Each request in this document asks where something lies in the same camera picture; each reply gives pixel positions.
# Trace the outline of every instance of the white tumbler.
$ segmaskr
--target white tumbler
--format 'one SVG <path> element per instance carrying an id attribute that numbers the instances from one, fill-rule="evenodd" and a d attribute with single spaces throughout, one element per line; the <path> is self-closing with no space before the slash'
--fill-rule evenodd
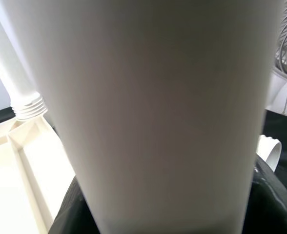
<path id="1" fill-rule="evenodd" d="M 0 0 L 102 234 L 239 234 L 280 0 Z"/>

